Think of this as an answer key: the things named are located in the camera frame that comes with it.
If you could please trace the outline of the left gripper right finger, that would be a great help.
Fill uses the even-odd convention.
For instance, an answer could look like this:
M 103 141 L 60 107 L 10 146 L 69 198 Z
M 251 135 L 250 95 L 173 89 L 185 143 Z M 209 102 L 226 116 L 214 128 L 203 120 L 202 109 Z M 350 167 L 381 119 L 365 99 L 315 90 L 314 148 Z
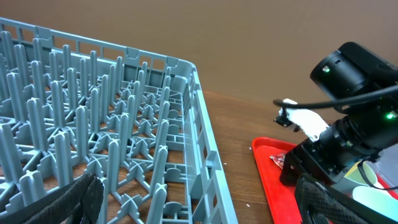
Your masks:
M 299 176 L 295 200 L 303 224 L 397 223 L 308 174 Z

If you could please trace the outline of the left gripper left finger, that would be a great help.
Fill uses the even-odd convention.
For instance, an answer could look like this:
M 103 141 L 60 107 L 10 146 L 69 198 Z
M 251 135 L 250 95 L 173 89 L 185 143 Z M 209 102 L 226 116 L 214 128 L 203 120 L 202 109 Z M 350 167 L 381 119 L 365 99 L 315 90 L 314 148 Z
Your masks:
M 103 199 L 103 183 L 94 173 L 89 173 L 22 210 L 6 215 L 1 223 L 96 223 Z

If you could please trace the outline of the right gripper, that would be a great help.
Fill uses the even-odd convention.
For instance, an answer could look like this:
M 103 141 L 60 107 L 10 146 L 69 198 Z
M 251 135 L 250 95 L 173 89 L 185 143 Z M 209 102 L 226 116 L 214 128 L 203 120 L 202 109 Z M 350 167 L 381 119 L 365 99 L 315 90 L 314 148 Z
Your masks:
M 286 186 L 295 186 L 301 174 L 309 174 L 327 185 L 338 183 L 353 166 L 354 155 L 333 141 L 306 139 L 285 155 L 279 177 Z

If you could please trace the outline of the red snack wrapper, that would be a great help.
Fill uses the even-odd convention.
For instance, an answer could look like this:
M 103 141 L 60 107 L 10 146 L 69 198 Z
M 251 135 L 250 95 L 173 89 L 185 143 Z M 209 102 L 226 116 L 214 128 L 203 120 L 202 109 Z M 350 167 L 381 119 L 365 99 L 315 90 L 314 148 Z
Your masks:
M 278 153 L 278 154 L 270 155 L 270 159 L 274 162 L 274 164 L 278 168 L 283 169 L 284 161 L 285 161 L 285 153 Z

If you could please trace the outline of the green plastic bowl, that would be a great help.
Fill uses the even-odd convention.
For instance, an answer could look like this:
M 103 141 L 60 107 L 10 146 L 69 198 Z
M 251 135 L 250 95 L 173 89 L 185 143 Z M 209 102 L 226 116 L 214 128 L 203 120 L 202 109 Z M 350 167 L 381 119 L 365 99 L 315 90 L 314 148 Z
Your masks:
M 363 164 L 363 171 L 366 177 L 373 185 L 377 183 L 376 173 L 366 164 Z M 351 196 L 354 188 L 359 186 L 369 187 L 367 182 L 363 179 L 360 171 L 358 170 L 358 162 L 345 174 L 345 176 L 332 187 L 348 196 Z

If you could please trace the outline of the light blue bowl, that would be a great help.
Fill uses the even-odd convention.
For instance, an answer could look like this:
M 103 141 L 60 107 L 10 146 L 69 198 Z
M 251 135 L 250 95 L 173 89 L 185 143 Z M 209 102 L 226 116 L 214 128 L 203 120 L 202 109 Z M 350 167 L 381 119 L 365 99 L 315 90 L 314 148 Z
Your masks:
M 370 209 L 397 221 L 397 199 L 388 193 L 371 187 L 359 186 L 353 189 L 352 197 Z

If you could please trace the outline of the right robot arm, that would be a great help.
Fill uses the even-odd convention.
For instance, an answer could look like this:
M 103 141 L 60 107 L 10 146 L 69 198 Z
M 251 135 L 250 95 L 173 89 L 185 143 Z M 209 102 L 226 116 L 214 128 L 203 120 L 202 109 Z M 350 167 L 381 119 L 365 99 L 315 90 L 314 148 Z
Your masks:
M 274 100 L 275 121 L 294 124 L 307 139 L 285 155 L 279 180 L 294 186 L 301 174 L 338 183 L 355 163 L 376 162 L 397 144 L 397 67 L 355 42 L 325 57 L 310 78 L 330 101 Z

